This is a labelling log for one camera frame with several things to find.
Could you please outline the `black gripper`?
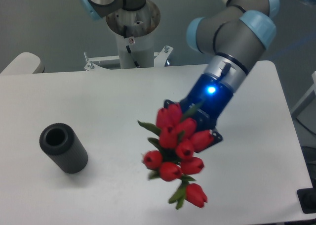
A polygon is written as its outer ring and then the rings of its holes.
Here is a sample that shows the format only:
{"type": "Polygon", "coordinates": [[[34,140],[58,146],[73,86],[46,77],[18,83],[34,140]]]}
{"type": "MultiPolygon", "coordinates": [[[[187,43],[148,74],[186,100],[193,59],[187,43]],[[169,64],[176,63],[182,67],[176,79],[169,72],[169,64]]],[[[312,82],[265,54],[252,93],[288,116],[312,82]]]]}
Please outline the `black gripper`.
{"type": "Polygon", "coordinates": [[[166,99],[163,106],[167,109],[170,105],[175,104],[183,112],[186,112],[193,105],[203,102],[203,105],[192,116],[197,122],[197,131],[203,131],[201,137],[198,138],[195,149],[196,153],[200,153],[223,141],[222,135],[212,129],[216,127],[218,117],[232,97],[233,92],[230,88],[217,82],[215,78],[202,74],[180,103],[166,99]]]}

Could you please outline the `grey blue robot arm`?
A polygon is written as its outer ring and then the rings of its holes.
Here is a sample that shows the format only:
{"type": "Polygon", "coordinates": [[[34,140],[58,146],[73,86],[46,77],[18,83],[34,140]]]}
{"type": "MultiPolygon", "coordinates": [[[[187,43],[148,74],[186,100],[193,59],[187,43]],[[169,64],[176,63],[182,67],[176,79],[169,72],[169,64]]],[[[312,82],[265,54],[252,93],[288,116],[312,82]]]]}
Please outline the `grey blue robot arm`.
{"type": "MultiPolygon", "coordinates": [[[[276,36],[272,18],[279,0],[223,0],[219,14],[194,19],[186,40],[195,51],[212,59],[188,95],[180,102],[164,102],[156,124],[143,127],[158,135],[161,144],[172,145],[175,134],[206,139],[196,152],[220,142],[217,119],[276,36]]],[[[88,15],[105,19],[117,41],[122,69],[163,66],[164,56],[154,56],[154,31],[160,11],[150,0],[80,0],[88,15]]]]}

